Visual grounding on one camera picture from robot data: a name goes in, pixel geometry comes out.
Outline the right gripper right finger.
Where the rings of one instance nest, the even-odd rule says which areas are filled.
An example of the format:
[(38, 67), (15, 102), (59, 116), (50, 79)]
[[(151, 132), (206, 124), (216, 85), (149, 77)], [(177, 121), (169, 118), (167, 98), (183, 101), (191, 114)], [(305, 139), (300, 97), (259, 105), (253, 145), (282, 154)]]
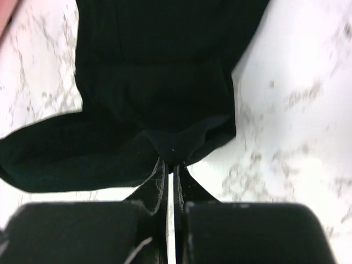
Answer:
[(174, 167), (177, 263), (335, 263), (316, 215), (287, 202), (221, 202)]

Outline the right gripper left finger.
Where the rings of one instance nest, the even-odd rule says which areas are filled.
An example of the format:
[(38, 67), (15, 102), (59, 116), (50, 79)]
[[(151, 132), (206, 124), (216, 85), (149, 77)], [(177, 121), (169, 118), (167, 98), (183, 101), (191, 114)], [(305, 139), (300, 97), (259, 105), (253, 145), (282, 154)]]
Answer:
[(1, 263), (166, 263), (168, 166), (119, 202), (21, 206), (1, 232)]

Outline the black t shirt blue logo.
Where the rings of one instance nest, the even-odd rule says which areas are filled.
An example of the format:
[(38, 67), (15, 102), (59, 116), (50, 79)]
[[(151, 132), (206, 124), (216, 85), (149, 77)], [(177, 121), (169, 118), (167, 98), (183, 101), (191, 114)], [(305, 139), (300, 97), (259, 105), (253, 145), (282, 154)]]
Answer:
[(82, 111), (1, 140), (1, 178), (30, 193), (140, 185), (236, 135), (232, 71), (267, 1), (77, 1)]

